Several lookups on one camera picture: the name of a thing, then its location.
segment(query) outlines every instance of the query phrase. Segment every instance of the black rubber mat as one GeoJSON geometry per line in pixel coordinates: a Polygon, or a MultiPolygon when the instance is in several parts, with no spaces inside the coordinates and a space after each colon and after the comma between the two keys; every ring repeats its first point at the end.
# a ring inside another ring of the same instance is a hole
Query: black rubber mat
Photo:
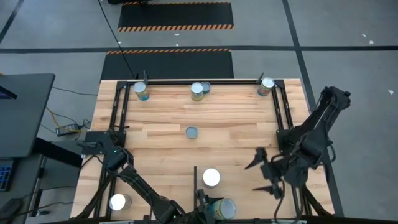
{"type": "MultiPolygon", "coordinates": [[[[125,50],[134,74],[149,79],[234,78],[229,49],[125,50]]],[[[102,80],[132,79],[120,51],[106,54],[102,80]]]]}
{"type": "Polygon", "coordinates": [[[124,3],[119,32],[232,29],[231,3],[124,3]]]}

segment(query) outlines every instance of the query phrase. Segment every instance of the wood grain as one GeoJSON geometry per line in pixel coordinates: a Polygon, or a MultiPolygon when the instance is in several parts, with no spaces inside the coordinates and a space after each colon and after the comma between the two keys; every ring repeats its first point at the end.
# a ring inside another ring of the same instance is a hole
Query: wood grain
{"type": "MultiPolygon", "coordinates": [[[[301,82],[285,80],[285,85],[294,125],[301,124],[308,117],[301,82]]],[[[101,82],[91,126],[95,131],[109,127],[115,88],[116,81],[101,82]]],[[[256,85],[213,85],[211,93],[199,102],[191,100],[189,85],[157,85],[148,89],[147,101],[139,101],[131,91],[126,116],[126,125],[130,126],[126,129],[126,148],[134,155],[138,173],[159,194],[191,211],[193,167],[198,166],[198,188],[203,188],[203,171],[214,167],[221,173],[221,182],[217,188],[205,189],[207,194],[233,199],[237,206],[235,218],[272,218],[278,201],[266,192],[252,191],[269,182],[262,178],[259,166],[244,170],[253,160],[256,147],[265,146],[270,156],[278,153],[272,97],[259,96],[256,85]],[[189,126],[198,128],[194,140],[185,137],[189,126]]],[[[78,215],[95,193],[99,176],[100,164],[95,159],[82,168],[71,217],[78,215]]],[[[323,169],[311,170],[307,183],[321,204],[333,212],[323,169]]],[[[131,195],[133,206],[113,212],[112,219],[142,220],[149,213],[148,204],[120,180],[116,193],[131,195]]],[[[292,192],[286,185],[278,217],[294,216],[292,192]]]]}

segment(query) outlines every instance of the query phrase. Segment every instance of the white cylinder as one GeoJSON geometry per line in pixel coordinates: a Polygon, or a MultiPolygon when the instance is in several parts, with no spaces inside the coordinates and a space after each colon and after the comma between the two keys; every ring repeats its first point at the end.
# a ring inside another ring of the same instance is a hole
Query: white cylinder
{"type": "Polygon", "coordinates": [[[203,178],[202,178],[203,185],[208,189],[215,188],[220,182],[220,180],[221,180],[221,175],[216,169],[210,168],[203,173],[203,178]]]}
{"type": "Polygon", "coordinates": [[[111,197],[109,206],[114,211],[127,210],[131,206],[131,197],[126,194],[116,194],[111,197]]]}

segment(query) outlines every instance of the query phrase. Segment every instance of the concrete floor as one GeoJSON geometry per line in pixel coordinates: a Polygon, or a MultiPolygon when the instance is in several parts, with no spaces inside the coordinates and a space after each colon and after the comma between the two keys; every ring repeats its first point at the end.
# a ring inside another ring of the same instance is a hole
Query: concrete floor
{"type": "MultiPolygon", "coordinates": [[[[0,1],[0,30],[18,1],[0,1]]],[[[190,0],[154,0],[189,2],[190,0]]],[[[117,33],[122,47],[164,46],[293,46],[282,0],[230,0],[233,30],[191,30],[117,33]]],[[[301,46],[398,45],[398,2],[394,0],[289,0],[301,46]]],[[[114,30],[120,6],[103,3],[114,30]]],[[[116,47],[97,0],[25,0],[7,34],[3,49],[52,49],[116,47]]],[[[257,78],[264,72],[274,78],[302,78],[294,51],[234,50],[235,78],[257,78]]],[[[324,86],[334,85],[352,93],[351,107],[344,110],[330,137],[337,160],[333,170],[345,216],[398,220],[395,186],[398,159],[395,130],[398,126],[397,51],[306,51],[303,53],[315,98],[324,86]]],[[[5,74],[56,74],[54,86],[83,93],[99,88],[105,53],[0,54],[5,74]]],[[[91,119],[95,97],[52,90],[48,107],[82,123],[91,119]]],[[[66,119],[58,119],[69,124],[66,119]]],[[[42,124],[54,129],[46,112],[42,124]]],[[[41,128],[39,137],[58,138],[41,128]]],[[[75,185],[77,169],[55,161],[47,163],[45,186],[75,185]],[[70,175],[60,177],[59,172],[70,175]]],[[[42,205],[73,200],[73,189],[51,190],[42,205]]],[[[71,206],[50,208],[46,217],[28,223],[65,220],[71,206]]]]}

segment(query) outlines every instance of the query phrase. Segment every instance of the hazard stripe tape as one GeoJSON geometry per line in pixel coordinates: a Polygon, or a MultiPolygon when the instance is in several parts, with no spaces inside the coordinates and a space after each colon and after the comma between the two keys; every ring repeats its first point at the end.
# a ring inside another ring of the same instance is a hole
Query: hazard stripe tape
{"type": "MultiPolygon", "coordinates": [[[[231,49],[167,49],[167,50],[123,50],[124,54],[179,53],[179,52],[227,52],[231,49]]],[[[121,54],[120,50],[108,51],[106,54],[121,54]]]]}
{"type": "Polygon", "coordinates": [[[210,24],[210,25],[176,25],[176,26],[139,26],[119,27],[118,32],[144,32],[144,31],[169,31],[169,30],[220,30],[232,29],[232,24],[210,24]]]}
{"type": "MultiPolygon", "coordinates": [[[[175,2],[175,3],[148,3],[148,5],[171,5],[171,4],[231,4],[230,2],[175,2]]],[[[123,6],[139,5],[139,2],[126,2],[123,6]]]]}

